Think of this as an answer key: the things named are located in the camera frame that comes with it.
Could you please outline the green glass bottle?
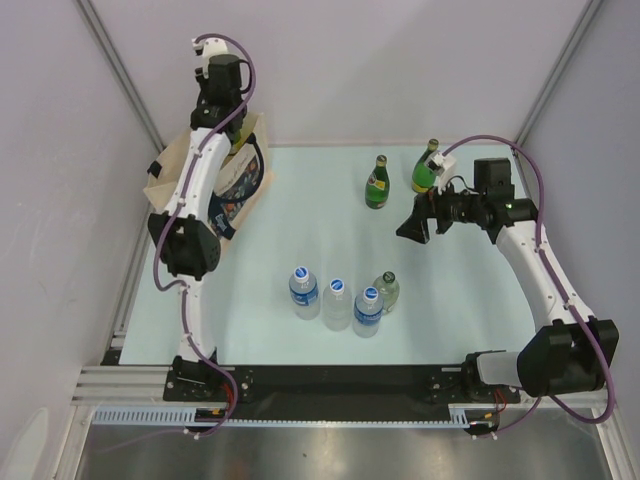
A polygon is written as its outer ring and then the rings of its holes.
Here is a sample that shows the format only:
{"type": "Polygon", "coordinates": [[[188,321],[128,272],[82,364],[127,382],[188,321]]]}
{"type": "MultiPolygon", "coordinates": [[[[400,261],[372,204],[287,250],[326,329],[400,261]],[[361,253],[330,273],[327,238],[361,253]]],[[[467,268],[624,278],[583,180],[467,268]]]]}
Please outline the green glass bottle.
{"type": "Polygon", "coordinates": [[[247,143],[249,136],[251,133],[240,131],[231,146],[230,154],[236,155],[237,152],[247,143]]]}
{"type": "Polygon", "coordinates": [[[430,155],[438,148],[439,141],[436,138],[430,139],[426,150],[416,162],[411,176],[411,186],[414,192],[424,193],[433,187],[436,174],[429,168],[428,163],[430,155]]]}

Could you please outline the green bottle red label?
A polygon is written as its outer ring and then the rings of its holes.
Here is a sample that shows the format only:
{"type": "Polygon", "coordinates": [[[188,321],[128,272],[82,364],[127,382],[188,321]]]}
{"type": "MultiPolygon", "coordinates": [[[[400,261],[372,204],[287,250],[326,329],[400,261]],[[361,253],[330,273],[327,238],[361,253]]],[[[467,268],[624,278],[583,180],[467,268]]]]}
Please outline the green bottle red label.
{"type": "Polygon", "coordinates": [[[365,203],[371,209],[385,206],[389,198],[390,180],[387,172],[387,157],[378,155],[376,165],[365,186],[365,203]]]}

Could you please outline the green glass bottle front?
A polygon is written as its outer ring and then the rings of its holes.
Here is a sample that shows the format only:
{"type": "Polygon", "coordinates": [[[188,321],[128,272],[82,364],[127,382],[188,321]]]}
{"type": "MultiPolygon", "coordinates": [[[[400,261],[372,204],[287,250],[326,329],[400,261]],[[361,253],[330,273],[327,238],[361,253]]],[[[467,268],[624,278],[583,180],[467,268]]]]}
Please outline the green glass bottle front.
{"type": "Polygon", "coordinates": [[[249,136],[251,133],[240,131],[231,146],[230,154],[236,155],[237,152],[247,143],[249,136]]]}

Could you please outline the beige canvas tote bag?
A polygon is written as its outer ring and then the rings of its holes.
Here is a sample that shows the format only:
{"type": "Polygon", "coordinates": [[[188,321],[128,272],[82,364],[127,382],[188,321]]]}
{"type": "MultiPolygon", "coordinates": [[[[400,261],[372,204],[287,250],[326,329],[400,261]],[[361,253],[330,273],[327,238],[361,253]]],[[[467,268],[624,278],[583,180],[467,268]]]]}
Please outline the beige canvas tote bag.
{"type": "MultiPolygon", "coordinates": [[[[182,171],[191,159],[190,134],[189,129],[181,132],[148,168],[143,192],[157,213],[163,212],[177,193],[182,171]]],[[[221,161],[208,196],[222,200],[213,205],[207,221],[223,244],[231,241],[272,177],[265,116],[250,112],[240,130],[240,143],[221,161]]]]}

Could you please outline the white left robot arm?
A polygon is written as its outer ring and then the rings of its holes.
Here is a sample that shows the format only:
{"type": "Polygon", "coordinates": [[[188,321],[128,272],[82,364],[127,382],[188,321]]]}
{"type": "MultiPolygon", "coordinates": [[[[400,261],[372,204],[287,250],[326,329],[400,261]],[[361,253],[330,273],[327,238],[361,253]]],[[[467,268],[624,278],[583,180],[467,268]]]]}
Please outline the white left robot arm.
{"type": "Polygon", "coordinates": [[[248,59],[222,53],[204,60],[195,71],[199,94],[190,115],[189,145],[177,185],[169,201],[147,223],[155,245],[153,265],[165,265],[173,281],[154,281],[160,291],[178,288],[180,348],[166,377],[166,401],[207,401],[236,395],[233,377],[217,363],[217,346],[203,319],[201,290],[219,264],[222,243],[236,233],[227,206],[251,199],[266,171],[257,155],[257,177],[239,196],[214,190],[222,164],[241,138],[247,103],[254,90],[255,69],[248,59]]]}

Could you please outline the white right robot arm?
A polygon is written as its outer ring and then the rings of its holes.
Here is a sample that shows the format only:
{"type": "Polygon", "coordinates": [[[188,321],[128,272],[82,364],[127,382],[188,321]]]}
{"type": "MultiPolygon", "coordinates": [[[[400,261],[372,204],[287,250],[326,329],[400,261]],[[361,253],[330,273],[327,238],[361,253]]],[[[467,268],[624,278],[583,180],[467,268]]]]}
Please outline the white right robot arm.
{"type": "Polygon", "coordinates": [[[463,393],[473,401],[484,401],[497,385],[521,389],[532,397],[602,389],[604,370],[619,340],[618,329],[611,320],[597,319],[572,288],[533,201],[515,196],[510,161],[475,161],[474,185],[461,191],[451,183],[453,156],[436,152],[425,164],[436,180],[415,197],[412,213],[397,235],[425,244],[429,220],[435,220],[438,234],[455,223],[479,226],[516,275],[536,329],[519,352],[468,355],[468,371],[461,376],[463,393]]]}

